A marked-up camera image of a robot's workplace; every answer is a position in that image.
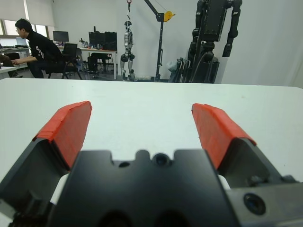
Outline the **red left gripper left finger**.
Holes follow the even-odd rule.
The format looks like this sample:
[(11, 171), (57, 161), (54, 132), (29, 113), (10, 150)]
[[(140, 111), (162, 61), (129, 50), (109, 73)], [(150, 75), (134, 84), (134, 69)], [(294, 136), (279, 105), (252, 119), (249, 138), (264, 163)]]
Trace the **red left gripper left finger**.
[(1, 181), (1, 213), (37, 212), (51, 200), (82, 149), (91, 112), (89, 101), (56, 111)]

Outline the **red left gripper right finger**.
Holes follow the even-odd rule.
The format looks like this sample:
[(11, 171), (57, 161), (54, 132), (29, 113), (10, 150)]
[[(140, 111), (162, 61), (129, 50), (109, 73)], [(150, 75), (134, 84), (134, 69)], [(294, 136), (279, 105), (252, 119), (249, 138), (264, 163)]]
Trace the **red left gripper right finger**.
[(224, 110), (195, 103), (192, 115), (203, 150), (231, 188), (297, 182), (291, 175), (282, 176), (256, 141)]

